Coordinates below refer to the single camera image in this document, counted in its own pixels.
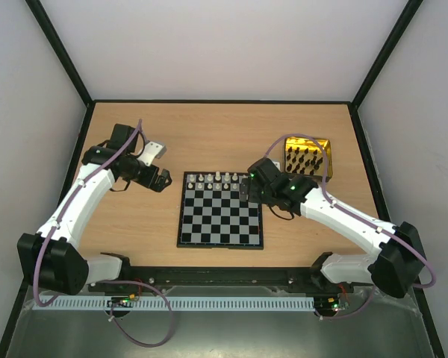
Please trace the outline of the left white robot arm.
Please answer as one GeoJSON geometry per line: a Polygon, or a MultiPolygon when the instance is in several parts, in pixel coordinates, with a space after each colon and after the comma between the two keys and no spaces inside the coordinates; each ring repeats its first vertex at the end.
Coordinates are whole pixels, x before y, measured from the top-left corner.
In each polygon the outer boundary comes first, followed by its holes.
{"type": "Polygon", "coordinates": [[[126,260],[118,254],[85,259],[78,249],[84,229],[105,194],[118,180],[162,192],[172,178],[153,161],[162,157],[163,143],[147,140],[140,125],[116,124],[110,139],[85,151],[75,182],[51,217],[36,233],[17,243],[26,282],[34,295],[51,290],[76,295],[86,285],[117,279],[126,260]]]}

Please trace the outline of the gold metal tin tray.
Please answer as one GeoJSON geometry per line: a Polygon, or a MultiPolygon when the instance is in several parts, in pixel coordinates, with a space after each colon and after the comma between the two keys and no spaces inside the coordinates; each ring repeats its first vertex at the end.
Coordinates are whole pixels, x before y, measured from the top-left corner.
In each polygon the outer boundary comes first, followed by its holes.
{"type": "Polygon", "coordinates": [[[313,141],[299,136],[285,139],[285,172],[322,180],[324,164],[323,153],[313,141]]]}

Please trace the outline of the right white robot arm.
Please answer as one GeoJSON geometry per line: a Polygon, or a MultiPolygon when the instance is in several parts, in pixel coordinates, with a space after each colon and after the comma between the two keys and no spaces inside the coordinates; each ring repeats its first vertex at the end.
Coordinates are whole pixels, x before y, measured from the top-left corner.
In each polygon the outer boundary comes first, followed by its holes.
{"type": "Polygon", "coordinates": [[[322,255],[311,273],[317,291],[327,292],[336,283],[368,283],[403,298],[415,285],[426,258],[412,224],[395,225],[360,212],[315,180],[280,171],[267,157],[253,163],[243,181],[246,200],[319,222],[363,250],[362,255],[322,255]]]}

